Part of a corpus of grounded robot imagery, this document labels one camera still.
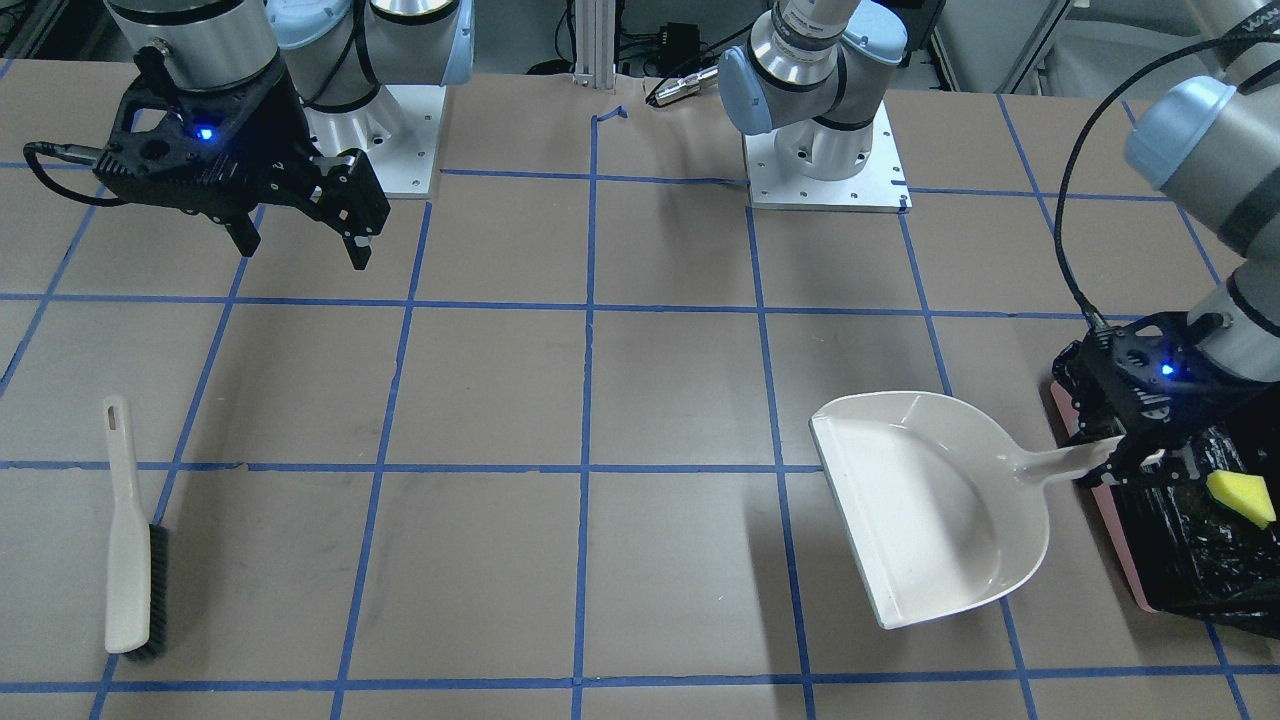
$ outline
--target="yellow sponge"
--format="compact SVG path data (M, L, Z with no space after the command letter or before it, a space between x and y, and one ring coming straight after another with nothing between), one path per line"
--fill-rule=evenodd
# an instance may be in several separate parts
M1261 475L1213 470L1206 484L1213 500L1244 515L1254 525L1266 528L1275 521L1276 509L1271 505L1267 483Z

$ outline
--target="dustpan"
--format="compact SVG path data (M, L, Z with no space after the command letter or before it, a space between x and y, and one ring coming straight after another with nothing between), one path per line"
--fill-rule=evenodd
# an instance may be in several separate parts
M1018 589L1048 548L1044 486L1106 461L1120 438L1030 452L982 410L931 392L833 400L810 420L882 628Z

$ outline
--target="gray floor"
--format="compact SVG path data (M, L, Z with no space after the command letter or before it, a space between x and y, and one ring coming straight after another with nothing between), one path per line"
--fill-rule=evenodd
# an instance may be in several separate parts
M1071 487L1007 602L881 630L808 438L913 388L1055 446L1084 325L1041 193L1091 102L895 92L911 213L787 214L746 209L714 96L479 76L356 273L292 210L242 261L44 191L22 141L102 142L131 76L0 69L0 717L1280 716L1280 643L1138 610ZM1116 316L1236 263L1124 168L1129 122L1068 214ZM173 533L148 665L101 648L110 392Z

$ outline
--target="brush bristles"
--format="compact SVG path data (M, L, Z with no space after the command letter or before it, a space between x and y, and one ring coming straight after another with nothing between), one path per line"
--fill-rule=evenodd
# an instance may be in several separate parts
M124 653L129 660L151 660L164 655L169 530L160 525L148 525L147 529L151 530L151 632L146 644Z

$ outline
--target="blue joint cap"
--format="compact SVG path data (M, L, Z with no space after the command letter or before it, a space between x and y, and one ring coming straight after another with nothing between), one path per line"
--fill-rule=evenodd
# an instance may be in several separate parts
M324 37L351 12L351 0L268 0L266 18L280 50L296 50Z
M742 47L730 47L717 64L721 102L724 114L742 135L763 135L773 129L773 117L764 99L764 87Z
M1124 145L1124 159L1152 188L1160 190L1234 96L1234 87L1211 77L1181 82L1138 120Z
M860 3L845 26L844 41L877 63L897 65L906 55L906 26L883 5Z
M458 8L458 24L453 32L453 47L449 49L449 59L444 64L444 77L440 85L465 85L471 79L471 68L475 65L475 8L474 0L462 0Z

